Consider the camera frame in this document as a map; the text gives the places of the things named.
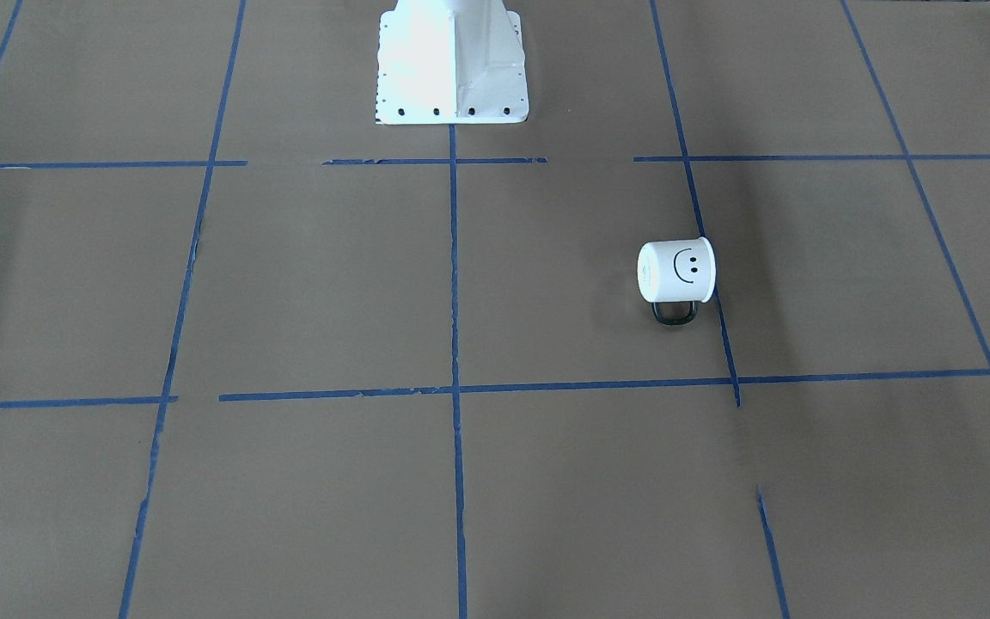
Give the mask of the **white metal mount base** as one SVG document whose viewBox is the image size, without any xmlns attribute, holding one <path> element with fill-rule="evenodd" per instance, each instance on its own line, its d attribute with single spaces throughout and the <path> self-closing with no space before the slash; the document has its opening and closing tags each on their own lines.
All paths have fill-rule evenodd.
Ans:
<svg viewBox="0 0 990 619">
<path fill-rule="evenodd" d="M 502 125 L 530 113 L 520 15 L 503 1 L 398 1 L 378 22 L 375 121 Z"/>
</svg>

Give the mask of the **white smiley face mug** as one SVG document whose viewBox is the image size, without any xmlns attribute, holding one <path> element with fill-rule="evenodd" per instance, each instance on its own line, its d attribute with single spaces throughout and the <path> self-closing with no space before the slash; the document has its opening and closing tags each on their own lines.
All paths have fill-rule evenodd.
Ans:
<svg viewBox="0 0 990 619">
<path fill-rule="evenodd" d="M 656 321 L 668 328 L 694 320 L 718 286 L 718 263 L 706 236 L 645 243 L 638 251 L 636 274 L 641 297 L 651 306 Z M 665 304 L 682 303 L 690 305 L 687 314 L 664 316 Z"/>
</svg>

